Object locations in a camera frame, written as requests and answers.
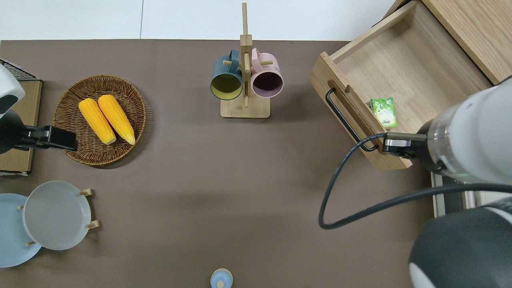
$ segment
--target white plate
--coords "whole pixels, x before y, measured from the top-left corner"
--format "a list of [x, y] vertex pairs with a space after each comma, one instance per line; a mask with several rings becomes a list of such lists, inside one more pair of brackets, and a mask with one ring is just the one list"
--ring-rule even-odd
[[91, 208], [80, 190], [63, 181], [38, 186], [23, 209], [23, 225], [36, 243], [52, 250], [69, 249], [82, 241], [91, 223]]

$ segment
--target plate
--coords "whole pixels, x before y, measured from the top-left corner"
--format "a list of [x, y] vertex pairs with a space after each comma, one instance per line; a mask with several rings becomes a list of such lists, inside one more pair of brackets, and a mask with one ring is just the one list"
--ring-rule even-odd
[[116, 98], [135, 132], [135, 145], [146, 125], [146, 107], [137, 88], [130, 82], [111, 75], [85, 78], [71, 86], [60, 98], [53, 114], [53, 125], [74, 132], [78, 151], [63, 150], [71, 159], [90, 166], [111, 164], [126, 156], [135, 145], [131, 145], [116, 134], [116, 141], [105, 145], [82, 116], [78, 104], [85, 98], [98, 101], [102, 95]]
[[86, 236], [91, 208], [80, 189], [63, 181], [39, 185], [23, 209], [23, 225], [36, 243], [52, 250], [74, 247]]
[[32, 241], [23, 227], [23, 211], [18, 206], [25, 205], [23, 195], [0, 194], [0, 268], [20, 265], [41, 249], [41, 245], [25, 246]]

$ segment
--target metal wire rack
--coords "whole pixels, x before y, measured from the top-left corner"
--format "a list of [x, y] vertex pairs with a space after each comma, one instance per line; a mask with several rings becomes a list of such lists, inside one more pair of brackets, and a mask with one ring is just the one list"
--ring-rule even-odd
[[0, 63], [2, 63], [2, 66], [7, 68], [7, 70], [9, 70], [9, 72], [11, 72], [11, 74], [14, 75], [18, 81], [40, 81], [40, 79], [37, 79], [34, 75], [26, 72], [25, 70], [10, 62], [0, 59]]

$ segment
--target black cable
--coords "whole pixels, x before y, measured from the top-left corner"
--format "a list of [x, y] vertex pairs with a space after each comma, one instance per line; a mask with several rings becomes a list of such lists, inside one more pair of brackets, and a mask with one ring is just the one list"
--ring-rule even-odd
[[434, 196], [437, 194], [449, 194], [449, 193], [457, 193], [457, 192], [464, 192], [464, 191], [494, 191], [494, 192], [505, 192], [505, 193], [512, 193], [512, 186], [511, 185], [503, 185], [503, 184], [490, 184], [490, 183], [476, 183], [476, 184], [462, 184], [462, 185], [453, 185], [453, 186], [440, 186], [440, 187], [433, 187], [433, 188], [427, 188], [422, 189], [413, 193], [409, 193], [406, 195], [398, 196], [393, 199], [384, 201], [382, 203], [379, 203], [377, 205], [371, 206], [369, 208], [366, 208], [362, 211], [359, 211], [355, 214], [352, 214], [346, 218], [343, 218], [341, 220], [338, 220], [333, 223], [325, 223], [324, 222], [324, 212], [325, 207], [327, 205], [327, 201], [329, 200], [329, 196], [331, 194], [332, 187], [334, 186], [334, 183], [336, 182], [336, 179], [338, 178], [338, 175], [345, 165], [345, 162], [347, 162], [348, 158], [354, 153], [354, 151], [357, 150], [361, 145], [363, 145], [365, 142], [371, 141], [376, 138], [382, 138], [386, 134], [375, 134], [372, 136], [369, 136], [360, 142], [358, 142], [350, 151], [347, 153], [347, 155], [343, 158], [341, 163], [339, 164], [338, 168], [334, 172], [334, 175], [332, 175], [331, 181], [329, 183], [329, 186], [327, 186], [327, 190], [325, 191], [324, 199], [322, 200], [322, 205], [320, 206], [320, 213], [318, 215], [318, 224], [320, 227], [326, 230], [338, 228], [344, 225], [347, 225], [349, 223], [352, 223], [356, 220], [359, 220], [363, 217], [366, 217], [368, 215], [371, 215], [373, 213], [382, 211], [386, 208], [393, 207], [405, 202], [409, 202], [412, 200], [417, 200], [421, 198], [426, 198], [429, 196]]

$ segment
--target dark green mug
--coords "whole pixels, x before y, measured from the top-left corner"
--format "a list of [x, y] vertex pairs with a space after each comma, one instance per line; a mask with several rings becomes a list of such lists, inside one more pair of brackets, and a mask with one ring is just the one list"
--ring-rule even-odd
[[232, 49], [229, 55], [220, 56], [214, 64], [210, 90], [220, 100], [232, 100], [242, 94], [242, 70], [239, 67], [240, 53]]

